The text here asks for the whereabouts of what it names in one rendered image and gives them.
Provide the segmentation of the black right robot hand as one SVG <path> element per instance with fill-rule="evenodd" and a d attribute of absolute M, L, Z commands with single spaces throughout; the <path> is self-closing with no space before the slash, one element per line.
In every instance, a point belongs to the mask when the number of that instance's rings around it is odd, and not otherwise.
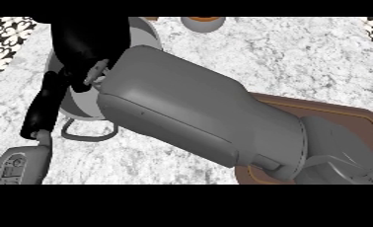
<path fill-rule="evenodd" d="M 101 22 L 97 17 L 58 17 L 51 19 L 52 50 L 61 63 L 60 72 L 43 74 L 42 88 L 61 91 L 67 86 L 80 93 L 89 89 L 83 84 L 88 70 L 107 59 L 111 67 L 129 47 L 129 23 Z"/>

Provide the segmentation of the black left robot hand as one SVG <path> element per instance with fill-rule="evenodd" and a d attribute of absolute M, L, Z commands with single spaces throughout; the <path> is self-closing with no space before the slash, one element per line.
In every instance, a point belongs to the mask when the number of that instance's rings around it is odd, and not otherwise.
<path fill-rule="evenodd" d="M 41 90 L 33 98 L 20 128 L 20 136 L 35 140 L 39 130 L 52 131 L 58 116 L 61 99 L 69 86 L 67 77 L 60 72 L 46 71 Z"/>

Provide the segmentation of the brown wooden tray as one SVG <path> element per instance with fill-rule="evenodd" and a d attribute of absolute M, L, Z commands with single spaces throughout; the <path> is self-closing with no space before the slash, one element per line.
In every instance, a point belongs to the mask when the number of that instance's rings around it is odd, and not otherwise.
<path fill-rule="evenodd" d="M 300 120 L 306 147 L 290 175 L 284 166 L 234 167 L 240 185 L 373 185 L 373 113 L 319 102 L 251 93 L 251 97 Z"/>

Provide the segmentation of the grey cup with orange content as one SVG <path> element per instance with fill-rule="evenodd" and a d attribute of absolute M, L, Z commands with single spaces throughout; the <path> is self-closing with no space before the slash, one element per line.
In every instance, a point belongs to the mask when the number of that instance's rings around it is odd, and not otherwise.
<path fill-rule="evenodd" d="M 219 29 L 225 21 L 223 17 L 181 17 L 184 26 L 195 33 L 210 33 Z"/>

